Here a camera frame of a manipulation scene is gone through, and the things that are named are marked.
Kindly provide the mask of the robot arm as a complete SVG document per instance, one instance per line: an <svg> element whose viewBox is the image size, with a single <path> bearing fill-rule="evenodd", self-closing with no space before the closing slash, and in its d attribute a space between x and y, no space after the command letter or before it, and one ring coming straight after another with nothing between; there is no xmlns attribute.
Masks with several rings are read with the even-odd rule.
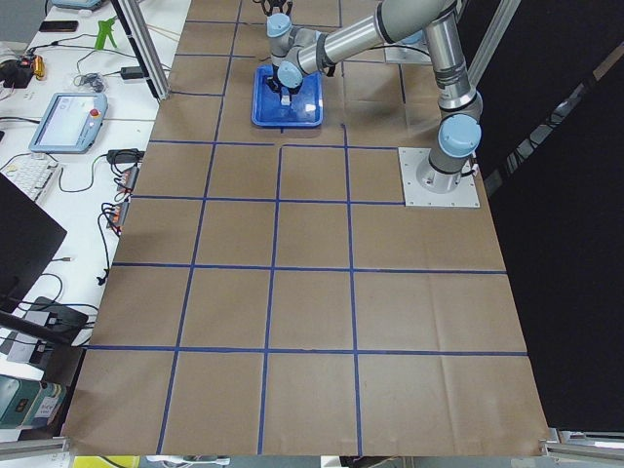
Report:
<svg viewBox="0 0 624 468"><path fill-rule="evenodd" d="M332 33L295 26L285 13L268 14L272 73L267 86L275 94L293 96L307 76L333 75L346 59L373 49L403 48L416 34L423 35L427 46L441 112L437 140L416 177L424 189L446 194L466 177L464 165L482 138L483 100L469 78L455 2L381 1L371 15Z"/></svg>

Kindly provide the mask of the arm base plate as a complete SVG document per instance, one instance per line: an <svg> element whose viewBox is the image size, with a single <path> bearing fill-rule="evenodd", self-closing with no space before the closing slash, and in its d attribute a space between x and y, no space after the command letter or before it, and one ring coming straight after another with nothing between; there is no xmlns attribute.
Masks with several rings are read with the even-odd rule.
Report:
<svg viewBox="0 0 624 468"><path fill-rule="evenodd" d="M429 153L429 148L398 148L405 206L478 209L475 166L467 160L458 173L442 174L430 165Z"/></svg>

